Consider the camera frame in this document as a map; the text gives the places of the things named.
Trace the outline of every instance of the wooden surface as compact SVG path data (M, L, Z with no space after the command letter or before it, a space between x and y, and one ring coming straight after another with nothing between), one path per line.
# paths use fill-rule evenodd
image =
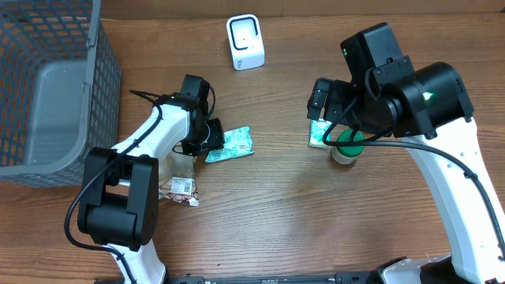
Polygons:
M333 273L449 252L438 212L406 151L367 148L348 167L307 147L306 103L315 79L349 80L339 43L381 21L390 23L416 69L445 61L459 71L503 204L504 14L262 19L266 64L240 72L230 61L226 19L104 23L123 70L120 140L151 113L127 90L178 91L187 73L214 86L215 116L224 129L251 128L254 155L197 162L199 207L160 204L154 242L172 275ZM62 222L79 188L0 187L1 283L118 276L111 256L65 239ZM72 229L78 234L75 222Z
M121 20L201 19L253 13L258 17L498 13L504 0L108 0L102 17Z

